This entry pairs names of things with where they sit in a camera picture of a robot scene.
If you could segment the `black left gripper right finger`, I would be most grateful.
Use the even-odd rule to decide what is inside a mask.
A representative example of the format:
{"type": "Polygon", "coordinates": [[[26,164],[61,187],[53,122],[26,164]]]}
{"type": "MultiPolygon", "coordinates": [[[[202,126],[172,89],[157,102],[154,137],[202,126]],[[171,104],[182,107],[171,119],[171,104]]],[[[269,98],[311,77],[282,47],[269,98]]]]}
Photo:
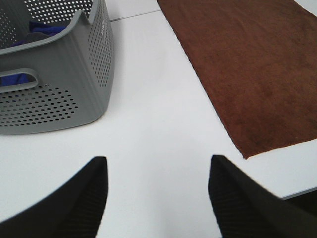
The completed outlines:
{"type": "Polygon", "coordinates": [[[315,238],[317,192],[279,198],[223,155],[211,158],[208,191],[224,238],[315,238]]]}

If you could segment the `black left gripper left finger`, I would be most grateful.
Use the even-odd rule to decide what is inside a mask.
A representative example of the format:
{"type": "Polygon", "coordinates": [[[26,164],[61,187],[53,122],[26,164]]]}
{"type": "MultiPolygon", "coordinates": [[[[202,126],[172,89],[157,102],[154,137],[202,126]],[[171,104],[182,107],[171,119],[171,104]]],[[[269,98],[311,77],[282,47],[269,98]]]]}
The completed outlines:
{"type": "Polygon", "coordinates": [[[94,157],[52,194],[1,222],[2,238],[94,238],[108,194],[107,160],[94,157]]]}

